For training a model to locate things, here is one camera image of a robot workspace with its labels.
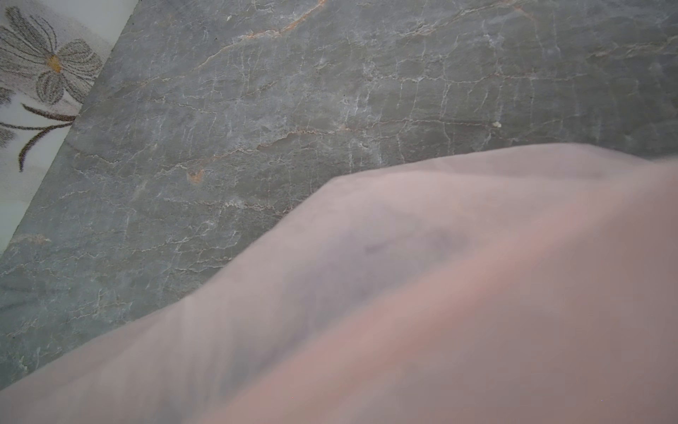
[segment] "flower pattern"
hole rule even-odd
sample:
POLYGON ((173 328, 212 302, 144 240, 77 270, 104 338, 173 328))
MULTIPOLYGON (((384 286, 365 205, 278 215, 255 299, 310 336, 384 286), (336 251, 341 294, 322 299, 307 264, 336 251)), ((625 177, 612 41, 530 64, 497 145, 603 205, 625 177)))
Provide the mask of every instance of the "flower pattern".
POLYGON ((68 92, 82 103, 92 88, 102 61, 82 39, 58 47, 54 28, 41 17, 26 19, 18 7, 8 7, 9 26, 0 26, 0 70, 37 77, 35 90, 45 104, 55 104, 68 92))

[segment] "pink fabric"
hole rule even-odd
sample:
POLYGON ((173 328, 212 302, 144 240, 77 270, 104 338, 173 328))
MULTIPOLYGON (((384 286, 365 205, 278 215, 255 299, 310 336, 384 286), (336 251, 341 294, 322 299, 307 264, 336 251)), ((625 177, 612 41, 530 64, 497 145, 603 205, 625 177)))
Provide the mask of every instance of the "pink fabric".
POLYGON ((573 144, 337 178, 2 423, 674 423, 678 163, 573 144))

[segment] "floor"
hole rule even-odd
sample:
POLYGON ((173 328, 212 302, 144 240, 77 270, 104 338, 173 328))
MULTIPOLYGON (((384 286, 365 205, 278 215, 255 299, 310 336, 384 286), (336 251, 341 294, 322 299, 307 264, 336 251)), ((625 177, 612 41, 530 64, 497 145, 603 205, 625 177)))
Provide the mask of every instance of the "floor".
POLYGON ((660 157, 677 108, 671 0, 142 0, 0 258, 0 387, 191 292, 334 176, 544 142, 660 157))

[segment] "gray marble floor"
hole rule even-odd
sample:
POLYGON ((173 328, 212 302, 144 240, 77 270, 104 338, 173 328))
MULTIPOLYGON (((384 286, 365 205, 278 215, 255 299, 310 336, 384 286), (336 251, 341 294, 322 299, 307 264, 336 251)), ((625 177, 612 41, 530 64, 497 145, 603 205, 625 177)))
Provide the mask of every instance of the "gray marble floor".
POLYGON ((194 290, 330 178, 678 152, 672 0, 142 0, 0 258, 0 387, 194 290))

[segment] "yellow flower center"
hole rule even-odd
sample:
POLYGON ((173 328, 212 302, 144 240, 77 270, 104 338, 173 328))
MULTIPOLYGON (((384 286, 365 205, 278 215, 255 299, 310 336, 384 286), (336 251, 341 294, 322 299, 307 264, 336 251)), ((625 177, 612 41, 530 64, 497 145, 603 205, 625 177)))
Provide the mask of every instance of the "yellow flower center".
POLYGON ((56 73, 61 72, 61 64, 59 63, 59 58, 56 57, 56 55, 52 55, 51 58, 47 59, 47 66, 52 68, 52 70, 56 73))

